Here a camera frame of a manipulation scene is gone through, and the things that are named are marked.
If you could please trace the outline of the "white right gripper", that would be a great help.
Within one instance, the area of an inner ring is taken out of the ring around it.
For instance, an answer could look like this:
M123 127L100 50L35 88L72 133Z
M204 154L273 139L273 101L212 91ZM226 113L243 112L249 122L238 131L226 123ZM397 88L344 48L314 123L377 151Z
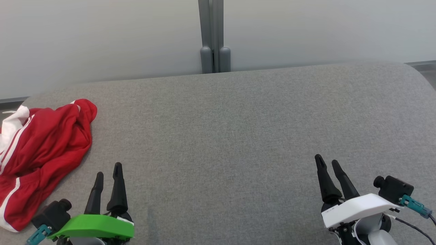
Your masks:
M322 201L339 202L342 194L330 178L325 161L320 154L314 158ZM360 196L337 160L332 160L332 167L347 201L321 212L329 232L338 238L340 245L396 245L393 237L381 227L383 218L388 218L386 211L402 208L377 194Z

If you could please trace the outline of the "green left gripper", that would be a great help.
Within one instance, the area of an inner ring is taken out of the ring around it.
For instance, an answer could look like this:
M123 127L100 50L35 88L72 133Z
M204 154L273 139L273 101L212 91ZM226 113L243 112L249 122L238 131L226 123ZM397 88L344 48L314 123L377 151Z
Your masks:
M89 194L84 214L70 217L69 213L48 214L48 238L57 245L126 245L135 235L132 221L118 217L127 213L128 201L123 168L116 162L113 170L113 187L107 204L109 215L100 214L104 174L98 172Z

